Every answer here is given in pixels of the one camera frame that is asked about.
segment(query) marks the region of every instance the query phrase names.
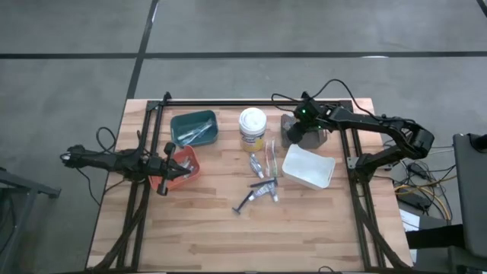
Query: concrete floor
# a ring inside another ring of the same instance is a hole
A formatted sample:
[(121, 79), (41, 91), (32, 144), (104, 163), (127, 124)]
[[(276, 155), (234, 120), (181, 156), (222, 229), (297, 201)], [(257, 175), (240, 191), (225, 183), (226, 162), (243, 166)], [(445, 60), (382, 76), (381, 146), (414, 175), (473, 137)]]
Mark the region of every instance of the concrete floor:
[[(0, 0), (0, 53), (136, 53), (150, 4)], [(161, 0), (148, 52), (487, 50), (485, 30), (474, 0)], [(134, 62), (0, 59), (0, 166), (62, 188), (58, 200), (36, 204), (19, 255), (26, 269), (84, 267), (98, 208), (58, 155), (78, 143), (96, 148), (100, 126), (118, 129)], [(435, 145), (451, 145), (454, 133), (485, 133), (485, 67), (487, 58), (146, 60), (135, 97), (298, 96), (340, 78), (356, 97), (372, 97), (376, 113), (413, 118)], [(347, 93), (332, 85), (322, 96)], [(451, 153), (425, 161), (454, 163)], [(86, 172), (99, 199), (107, 173)], [(445, 186), (461, 222), (457, 182)]]

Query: label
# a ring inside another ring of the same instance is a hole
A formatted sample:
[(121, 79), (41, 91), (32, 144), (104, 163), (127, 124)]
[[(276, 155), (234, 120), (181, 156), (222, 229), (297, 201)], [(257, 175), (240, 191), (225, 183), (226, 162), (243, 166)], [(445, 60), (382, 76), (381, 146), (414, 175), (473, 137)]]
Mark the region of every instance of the label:
[(244, 151), (255, 152), (259, 151), (264, 146), (264, 132), (260, 135), (246, 135), (240, 131), (242, 135), (241, 144)]

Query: orange basket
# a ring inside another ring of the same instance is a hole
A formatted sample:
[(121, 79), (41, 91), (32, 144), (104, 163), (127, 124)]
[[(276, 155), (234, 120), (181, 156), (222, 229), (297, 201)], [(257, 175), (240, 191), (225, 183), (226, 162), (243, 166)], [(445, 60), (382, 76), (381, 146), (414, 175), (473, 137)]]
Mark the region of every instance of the orange basket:
[[(176, 152), (173, 155), (173, 159), (178, 163), (181, 164), (185, 161), (186, 157), (189, 159), (188, 168), (191, 166), (194, 167), (193, 172), (186, 178), (187, 175), (179, 176), (174, 180), (167, 181), (167, 190), (174, 190), (177, 187), (182, 186), (185, 183), (193, 182), (194, 180), (198, 179), (201, 174), (199, 173), (199, 162), (198, 158), (196, 157), (196, 153), (194, 149), (187, 145), (183, 148), (183, 150)], [(162, 182), (162, 177), (159, 176), (150, 176), (149, 181), (151, 182), (151, 187), (153, 190), (158, 190), (159, 184)]]

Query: teal bowl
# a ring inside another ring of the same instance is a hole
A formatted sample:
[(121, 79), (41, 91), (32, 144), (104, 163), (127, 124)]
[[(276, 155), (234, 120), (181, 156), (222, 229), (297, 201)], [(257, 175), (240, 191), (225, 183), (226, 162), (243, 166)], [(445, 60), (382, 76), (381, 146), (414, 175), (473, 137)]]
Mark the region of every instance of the teal bowl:
[(202, 136), (192, 140), (187, 145), (195, 147), (214, 143), (218, 138), (218, 124), (216, 121), (216, 114), (211, 110), (174, 116), (173, 119), (170, 120), (170, 137), (173, 140), (173, 143), (180, 147), (183, 146), (177, 138), (198, 126), (201, 126), (209, 119), (213, 122), (212, 126), (207, 129)]

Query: plastic container lid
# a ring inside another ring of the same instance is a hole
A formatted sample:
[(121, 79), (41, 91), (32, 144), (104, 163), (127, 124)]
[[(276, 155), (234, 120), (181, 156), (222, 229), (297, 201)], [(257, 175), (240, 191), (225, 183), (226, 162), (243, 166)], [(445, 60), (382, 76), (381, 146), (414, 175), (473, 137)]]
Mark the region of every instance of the plastic container lid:
[(249, 107), (240, 114), (239, 123), (243, 133), (256, 135), (266, 131), (267, 116), (260, 109)]

